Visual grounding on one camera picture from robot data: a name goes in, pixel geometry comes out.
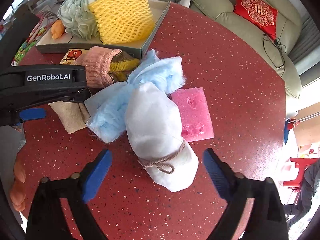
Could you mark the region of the operator left hand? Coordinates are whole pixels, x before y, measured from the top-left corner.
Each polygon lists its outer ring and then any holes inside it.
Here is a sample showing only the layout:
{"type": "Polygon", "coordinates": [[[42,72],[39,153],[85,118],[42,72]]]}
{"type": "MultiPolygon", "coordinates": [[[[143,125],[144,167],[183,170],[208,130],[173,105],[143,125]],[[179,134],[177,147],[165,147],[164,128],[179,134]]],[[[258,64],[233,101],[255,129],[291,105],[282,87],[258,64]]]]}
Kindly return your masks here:
{"type": "Polygon", "coordinates": [[[17,160],[14,165],[14,183],[10,190],[10,199],[14,209],[22,212],[25,209],[25,169],[23,165],[17,160]]]}

